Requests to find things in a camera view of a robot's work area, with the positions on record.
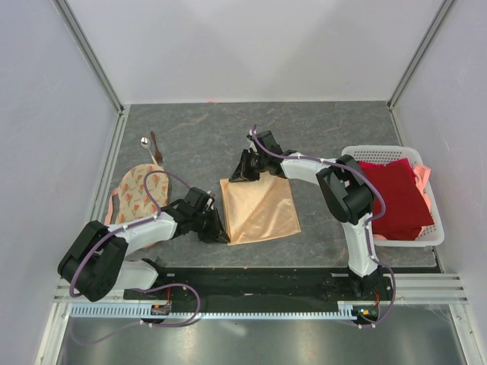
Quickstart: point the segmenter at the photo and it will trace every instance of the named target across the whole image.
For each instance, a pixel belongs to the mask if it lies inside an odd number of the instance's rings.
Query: white wall
[[[399,101],[408,145],[432,167],[445,229],[440,259],[460,274],[487,339],[487,2],[457,2]]]
[[[441,0],[69,0],[124,103],[386,100]]]
[[[116,114],[50,0],[0,8],[0,362],[25,365]]]

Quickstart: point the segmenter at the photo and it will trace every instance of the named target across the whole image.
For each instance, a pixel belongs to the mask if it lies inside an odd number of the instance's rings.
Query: red cloth
[[[388,240],[413,241],[422,226],[434,224],[406,158],[385,166],[367,162],[358,164],[386,202],[386,214],[372,222],[374,234]],[[374,215],[379,213],[380,202],[375,199]]]

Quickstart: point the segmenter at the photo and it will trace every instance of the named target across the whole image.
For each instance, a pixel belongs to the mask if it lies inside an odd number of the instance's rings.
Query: laundry basket
[[[349,146],[345,148],[342,154],[349,154],[357,161],[364,161],[370,163],[386,164],[392,161],[407,158],[411,167],[417,163],[422,164],[423,161],[419,152],[413,148],[399,147],[399,146]],[[414,241],[389,241],[389,240],[375,240],[376,246],[395,246],[395,247],[424,247],[437,246],[443,242],[444,232],[441,225],[438,207],[434,200],[431,185],[428,182],[426,186],[426,193],[431,200],[431,216],[434,224],[427,226],[421,233],[421,236]]]

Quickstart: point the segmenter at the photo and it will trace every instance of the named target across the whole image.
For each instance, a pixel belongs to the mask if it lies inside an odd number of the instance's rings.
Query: spoon
[[[143,148],[145,148],[147,151],[149,151],[149,154],[151,154],[151,159],[154,162],[155,161],[155,158],[154,158],[154,155],[151,152],[151,140],[149,138],[147,138],[147,137],[142,137],[142,138],[140,138],[140,145]]]

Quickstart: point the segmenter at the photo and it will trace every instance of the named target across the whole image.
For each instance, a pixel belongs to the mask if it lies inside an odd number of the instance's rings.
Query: wooden spatula
[[[158,162],[159,166],[162,166],[162,153],[159,151],[158,143],[155,140],[155,134],[153,133],[153,131],[151,131],[151,137],[155,147],[155,160]]]

